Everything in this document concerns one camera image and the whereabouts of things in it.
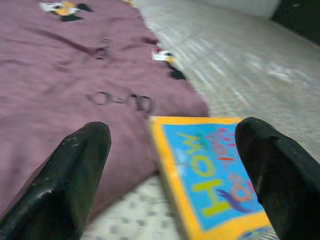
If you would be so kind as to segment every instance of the bed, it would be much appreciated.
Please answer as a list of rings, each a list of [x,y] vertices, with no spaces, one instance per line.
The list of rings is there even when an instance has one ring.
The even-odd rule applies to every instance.
[[[264,119],[320,160],[320,50],[261,17],[191,0],[134,0],[211,116]],[[83,240],[180,239],[157,175],[109,207]]]

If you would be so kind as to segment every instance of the book cover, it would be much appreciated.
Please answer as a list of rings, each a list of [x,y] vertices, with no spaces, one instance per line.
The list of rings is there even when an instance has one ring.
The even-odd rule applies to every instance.
[[[240,118],[151,118],[161,174],[189,240],[242,240],[270,222],[240,160]]]

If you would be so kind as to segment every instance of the mauve blanket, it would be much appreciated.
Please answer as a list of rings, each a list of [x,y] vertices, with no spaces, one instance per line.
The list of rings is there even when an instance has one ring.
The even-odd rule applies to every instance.
[[[0,212],[88,122],[112,136],[94,216],[157,170],[148,116],[208,116],[188,81],[152,60],[157,39],[122,0],[3,1],[0,16]]]

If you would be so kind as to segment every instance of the white mattress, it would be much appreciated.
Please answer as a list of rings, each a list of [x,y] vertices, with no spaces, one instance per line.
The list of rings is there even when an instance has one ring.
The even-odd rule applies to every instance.
[[[317,46],[268,20],[212,5],[189,0],[133,3],[161,46],[175,54],[212,116],[264,119],[320,160]],[[107,209],[83,239],[179,239],[171,216],[155,176]]]

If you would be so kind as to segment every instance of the purple cloth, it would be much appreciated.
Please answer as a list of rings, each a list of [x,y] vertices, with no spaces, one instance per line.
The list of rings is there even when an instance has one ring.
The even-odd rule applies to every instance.
[[[122,0],[83,0],[75,4],[92,11],[62,21],[64,12],[46,12],[39,2],[3,1],[0,8],[0,212],[66,135],[100,121],[110,127],[112,146],[95,216],[157,170],[149,115],[206,117],[208,108],[187,81],[169,76],[165,62],[152,60],[157,38],[137,9]],[[99,99],[102,93],[94,103],[96,92],[114,103]],[[150,97],[153,112],[137,110],[133,97],[118,103],[130,94]]]

